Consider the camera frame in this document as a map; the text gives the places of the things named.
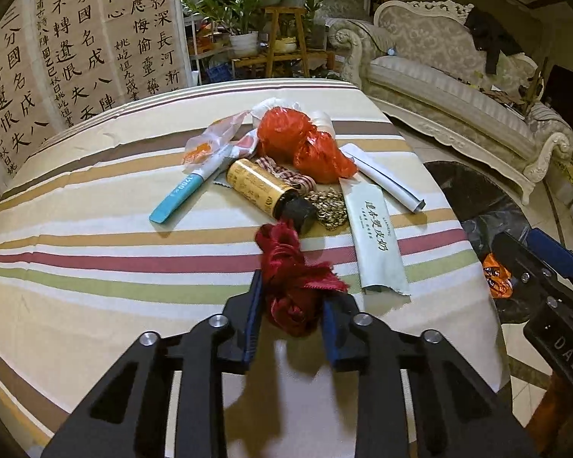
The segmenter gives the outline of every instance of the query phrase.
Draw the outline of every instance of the sofa armrest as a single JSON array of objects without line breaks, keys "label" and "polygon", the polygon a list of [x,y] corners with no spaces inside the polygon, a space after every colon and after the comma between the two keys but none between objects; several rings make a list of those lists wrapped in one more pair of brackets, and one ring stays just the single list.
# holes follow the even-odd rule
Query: sofa armrest
[{"label": "sofa armrest", "polygon": [[342,69],[342,77],[362,87],[372,60],[386,54],[394,46],[390,33],[364,21],[328,19],[329,42],[334,47],[350,51]]},{"label": "sofa armrest", "polygon": [[541,151],[547,140],[555,132],[564,134],[566,142],[557,144],[553,155],[565,160],[571,159],[573,154],[573,131],[556,111],[548,108],[541,102],[536,102],[526,117],[526,124],[533,133],[537,151]]}]

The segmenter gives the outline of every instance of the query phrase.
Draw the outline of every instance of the ornate sofa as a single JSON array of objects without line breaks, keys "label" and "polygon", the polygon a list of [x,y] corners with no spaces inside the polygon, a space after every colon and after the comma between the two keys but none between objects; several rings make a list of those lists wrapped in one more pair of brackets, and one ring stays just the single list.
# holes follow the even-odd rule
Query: ornate sofa
[{"label": "ornate sofa", "polygon": [[[471,8],[451,1],[386,2],[377,9],[373,25],[332,22],[329,40],[348,48],[342,77],[385,114],[487,163],[520,186],[527,205],[550,158],[571,158],[573,131],[541,102],[521,120],[462,82],[485,90],[495,85],[520,97],[518,88],[528,86],[536,70],[524,53],[501,53],[497,74],[486,75],[486,52],[475,48],[464,26]],[[396,49],[393,56],[386,54],[390,47]]]}]

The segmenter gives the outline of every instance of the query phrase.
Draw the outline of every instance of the silver screw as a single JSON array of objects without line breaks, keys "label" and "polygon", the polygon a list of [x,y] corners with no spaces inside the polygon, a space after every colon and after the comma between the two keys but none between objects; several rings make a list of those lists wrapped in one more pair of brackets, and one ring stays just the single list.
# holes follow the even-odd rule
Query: silver screw
[{"label": "silver screw", "polygon": [[229,319],[224,315],[214,315],[208,319],[208,324],[218,329],[218,327],[225,327],[229,324]]},{"label": "silver screw", "polygon": [[425,330],[425,333],[422,336],[425,338],[426,342],[431,342],[431,344],[437,344],[444,338],[441,335],[441,332],[434,329]]},{"label": "silver screw", "polygon": [[143,346],[152,346],[157,342],[157,339],[159,339],[159,336],[157,336],[156,333],[145,332],[142,336],[138,338],[138,341],[140,341],[140,344],[142,344]]},{"label": "silver screw", "polygon": [[371,318],[371,315],[368,315],[367,313],[358,313],[354,316],[354,322],[358,326],[368,326],[371,324],[372,320],[373,318]]}]

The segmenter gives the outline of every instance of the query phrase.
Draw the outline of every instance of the red ribbon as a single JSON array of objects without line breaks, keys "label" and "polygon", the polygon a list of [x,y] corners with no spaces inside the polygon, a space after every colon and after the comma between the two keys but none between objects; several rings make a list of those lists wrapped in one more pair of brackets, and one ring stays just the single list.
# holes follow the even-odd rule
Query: red ribbon
[{"label": "red ribbon", "polygon": [[255,235],[261,248],[261,274],[266,312],[291,336],[316,329],[327,294],[345,293],[348,285],[331,271],[331,263],[306,265],[297,232],[286,222],[264,224]]}]

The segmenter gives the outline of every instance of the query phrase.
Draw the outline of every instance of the blue basket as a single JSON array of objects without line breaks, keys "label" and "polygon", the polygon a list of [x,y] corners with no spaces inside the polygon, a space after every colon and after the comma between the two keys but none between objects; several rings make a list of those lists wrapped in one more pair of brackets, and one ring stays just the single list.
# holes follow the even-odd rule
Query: blue basket
[{"label": "blue basket", "polygon": [[231,77],[231,69],[226,63],[209,67],[206,72],[208,73],[208,79],[210,82],[225,82],[233,79]]}]

